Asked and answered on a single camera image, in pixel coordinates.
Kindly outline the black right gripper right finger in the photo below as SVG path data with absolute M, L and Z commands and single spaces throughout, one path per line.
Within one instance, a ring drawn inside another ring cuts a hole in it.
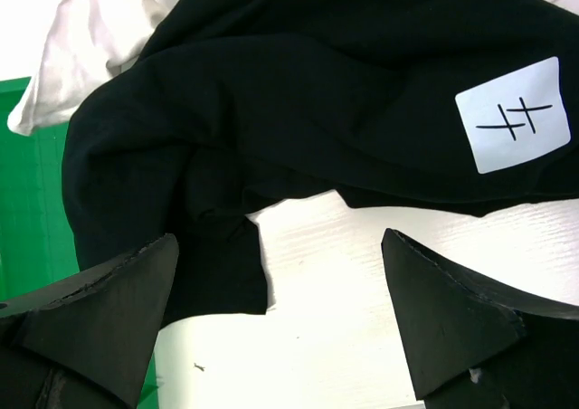
M 578 308 L 452 262 L 396 230 L 384 273 L 413 391 L 428 408 L 575 408 Z

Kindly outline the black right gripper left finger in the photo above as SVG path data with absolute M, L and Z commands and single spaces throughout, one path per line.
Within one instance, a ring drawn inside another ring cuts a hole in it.
M 2 301 L 2 407 L 137 407 L 177 257 L 166 234 Z

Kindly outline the black t shirt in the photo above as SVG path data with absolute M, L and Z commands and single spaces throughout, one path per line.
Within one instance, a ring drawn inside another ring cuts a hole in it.
M 553 56 L 571 141 L 480 174 L 455 96 Z M 165 324 L 263 314 L 250 214 L 329 190 L 478 217 L 577 197 L 577 16 L 543 0 L 179 0 L 68 126 L 78 264 L 174 234 Z

